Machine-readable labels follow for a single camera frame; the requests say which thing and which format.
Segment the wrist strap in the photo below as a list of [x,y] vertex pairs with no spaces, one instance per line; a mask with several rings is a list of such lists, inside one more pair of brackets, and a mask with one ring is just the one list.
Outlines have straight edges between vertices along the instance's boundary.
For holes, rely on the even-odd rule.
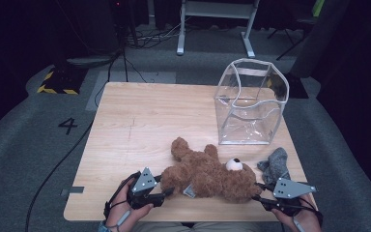
[[120,232],[119,230],[119,227],[125,222],[125,220],[128,218],[128,216],[130,215],[130,210],[127,210],[123,215],[122,217],[120,217],[120,219],[117,221],[116,225],[113,225],[113,226],[107,226],[107,225],[104,225],[107,229],[112,229],[112,228],[117,228],[117,232]]

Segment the gray carpet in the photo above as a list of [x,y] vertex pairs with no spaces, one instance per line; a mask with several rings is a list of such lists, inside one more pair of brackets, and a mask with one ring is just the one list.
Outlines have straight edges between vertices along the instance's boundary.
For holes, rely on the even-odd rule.
[[[216,85],[225,67],[246,57],[240,31],[192,31],[185,38],[185,55],[176,55],[177,38],[149,49],[127,49],[127,58],[142,73],[175,73],[178,84]],[[275,58],[289,47],[278,33],[251,36],[257,59],[290,70],[300,46],[280,61]],[[107,66],[90,69],[80,95],[38,94],[50,67],[30,78],[29,97],[0,121],[0,231],[24,231],[33,196],[55,165],[68,153],[93,121],[96,111],[87,110],[98,77]],[[123,72],[119,58],[113,73]],[[128,66],[129,72],[135,70]],[[315,99],[319,83],[303,80],[309,99],[289,99],[284,111],[289,131],[308,181],[317,186],[315,199],[325,215],[325,231],[371,231],[371,182],[360,169],[336,125]],[[73,118],[76,128],[58,125]],[[63,218],[67,199],[62,189],[71,187],[87,135],[55,170],[42,188],[31,212],[29,231],[96,231],[98,223],[70,222]],[[261,222],[264,231],[281,231],[277,222]]]

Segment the teddy bear leg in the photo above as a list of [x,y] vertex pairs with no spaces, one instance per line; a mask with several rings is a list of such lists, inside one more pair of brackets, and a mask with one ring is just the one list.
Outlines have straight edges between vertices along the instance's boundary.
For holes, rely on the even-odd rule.
[[192,150],[189,149],[188,143],[181,137],[178,137],[171,143],[171,154],[176,160],[181,161],[183,157],[191,152]]
[[167,190],[174,187],[173,195],[183,193],[191,180],[190,168],[186,165],[175,165],[167,167],[161,173],[160,187],[162,190]]

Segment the stool leg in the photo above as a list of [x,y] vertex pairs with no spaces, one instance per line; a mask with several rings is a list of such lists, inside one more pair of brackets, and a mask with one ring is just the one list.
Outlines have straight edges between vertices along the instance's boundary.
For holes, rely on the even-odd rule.
[[185,39],[186,39],[186,0],[183,0],[182,3],[182,17],[181,17],[181,25],[180,25],[180,36],[179,36],[179,43],[177,45],[177,55],[184,55],[185,53]]

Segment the metal bracket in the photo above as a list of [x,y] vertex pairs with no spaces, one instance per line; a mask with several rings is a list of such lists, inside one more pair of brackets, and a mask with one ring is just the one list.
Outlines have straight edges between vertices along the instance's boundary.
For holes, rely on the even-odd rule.
[[292,199],[315,191],[317,191],[315,187],[279,178],[276,182],[273,196],[276,198]]
[[137,193],[145,189],[152,189],[156,185],[157,181],[150,171],[149,167],[145,167],[131,191],[133,193]]

